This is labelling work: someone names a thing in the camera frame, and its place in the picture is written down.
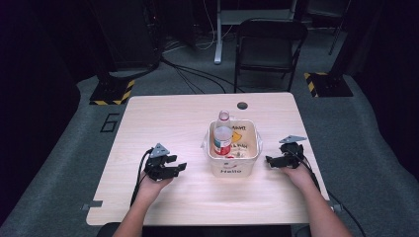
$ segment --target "white cable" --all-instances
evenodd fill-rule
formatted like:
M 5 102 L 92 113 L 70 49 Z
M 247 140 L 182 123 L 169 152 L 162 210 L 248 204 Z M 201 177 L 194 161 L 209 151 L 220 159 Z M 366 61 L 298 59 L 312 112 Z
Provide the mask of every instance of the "white cable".
M 199 48 L 201 50 L 206 50 L 206 49 L 209 49 L 212 46 L 212 44 L 215 42 L 215 32 L 213 30 L 213 25 L 212 25 L 212 22 L 210 20 L 210 14 L 209 14 L 209 11 L 207 9 L 206 0 L 203 0 L 203 3 L 204 3 L 204 8 L 206 9 L 207 18 L 209 19 L 210 29 L 212 31 L 212 41 L 207 47 L 198 47 L 197 46 L 197 48 Z

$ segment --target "hand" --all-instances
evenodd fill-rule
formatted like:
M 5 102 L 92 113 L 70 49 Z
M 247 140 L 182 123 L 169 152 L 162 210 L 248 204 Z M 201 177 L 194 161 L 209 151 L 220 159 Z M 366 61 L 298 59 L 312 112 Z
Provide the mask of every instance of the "hand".
M 300 164 L 295 169 L 284 167 L 280 168 L 282 172 L 286 173 L 291 181 L 300 189 L 303 190 L 307 187 L 315 186 L 314 182 L 311 179 L 308 169 Z
M 141 184 L 136 195 L 135 202 L 140 201 L 143 204 L 151 205 L 160 194 L 160 191 L 173 181 L 172 179 L 166 179 L 161 181 L 151 180 L 148 176 L 144 177 L 145 173 L 142 171 L 139 177 Z

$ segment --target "black cloth backdrop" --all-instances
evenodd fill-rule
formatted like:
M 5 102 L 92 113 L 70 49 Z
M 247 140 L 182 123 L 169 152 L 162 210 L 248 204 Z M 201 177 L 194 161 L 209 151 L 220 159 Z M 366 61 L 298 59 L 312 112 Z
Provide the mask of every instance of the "black cloth backdrop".
M 0 1 L 0 224 L 77 110 L 75 80 L 27 0 Z
M 419 179 L 414 149 L 419 144 L 418 11 L 419 2 L 415 0 L 383 1 L 377 26 L 365 40 L 368 43 L 359 44 L 357 52 L 361 56 L 347 64 L 372 104 L 381 135 L 399 163 L 416 179 Z

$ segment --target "wooden table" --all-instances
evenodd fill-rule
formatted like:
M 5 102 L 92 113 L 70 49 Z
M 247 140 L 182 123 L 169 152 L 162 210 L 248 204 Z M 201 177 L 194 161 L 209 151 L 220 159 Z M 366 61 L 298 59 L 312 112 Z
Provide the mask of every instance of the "wooden table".
M 245 102 L 246 110 L 237 104 Z M 210 122 L 220 110 L 250 119 L 263 140 L 263 150 L 246 178 L 217 178 L 202 148 Z M 120 222 L 130 198 L 144 152 L 157 143 L 177 155 L 167 166 L 188 163 L 148 210 L 144 224 L 251 225 L 307 223 L 304 200 L 287 175 L 271 169 L 265 156 L 281 156 L 279 140 L 307 137 L 290 93 L 147 96 L 130 98 L 91 207 L 90 225 Z M 299 142 L 329 199 L 309 139 Z

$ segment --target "printed label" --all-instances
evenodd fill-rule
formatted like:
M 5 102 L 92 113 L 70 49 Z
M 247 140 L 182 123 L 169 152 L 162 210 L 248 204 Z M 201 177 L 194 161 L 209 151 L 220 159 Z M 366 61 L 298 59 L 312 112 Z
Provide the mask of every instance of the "printed label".
M 231 149 L 231 138 L 223 141 L 214 139 L 213 145 L 213 150 L 217 155 L 226 155 L 230 152 Z

